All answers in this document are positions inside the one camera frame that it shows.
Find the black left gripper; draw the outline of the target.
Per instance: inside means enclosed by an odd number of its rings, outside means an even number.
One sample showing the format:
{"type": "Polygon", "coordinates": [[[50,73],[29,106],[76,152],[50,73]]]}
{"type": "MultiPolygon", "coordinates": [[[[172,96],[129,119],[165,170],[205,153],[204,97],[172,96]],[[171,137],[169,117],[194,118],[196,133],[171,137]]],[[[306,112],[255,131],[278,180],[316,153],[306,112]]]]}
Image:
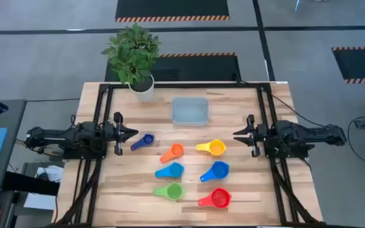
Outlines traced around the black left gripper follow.
{"type": "Polygon", "coordinates": [[[115,154],[123,154],[121,142],[125,143],[128,139],[139,133],[138,130],[130,129],[123,126],[123,116],[120,112],[113,114],[115,124],[105,121],[103,124],[104,138],[106,141],[115,141],[115,154]]]}

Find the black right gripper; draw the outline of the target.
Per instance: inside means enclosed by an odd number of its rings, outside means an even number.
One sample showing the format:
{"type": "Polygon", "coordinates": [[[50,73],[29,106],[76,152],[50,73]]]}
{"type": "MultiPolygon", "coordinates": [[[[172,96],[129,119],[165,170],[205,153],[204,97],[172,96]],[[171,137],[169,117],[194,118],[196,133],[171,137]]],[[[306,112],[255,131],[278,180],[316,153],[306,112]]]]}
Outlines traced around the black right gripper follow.
{"type": "Polygon", "coordinates": [[[234,132],[233,135],[250,134],[248,137],[242,137],[241,142],[253,148],[252,157],[256,158],[260,155],[260,148],[257,146],[257,143],[265,141],[267,137],[267,125],[262,123],[254,126],[254,123],[254,115],[249,115],[247,118],[248,125],[244,129],[234,132]]]}

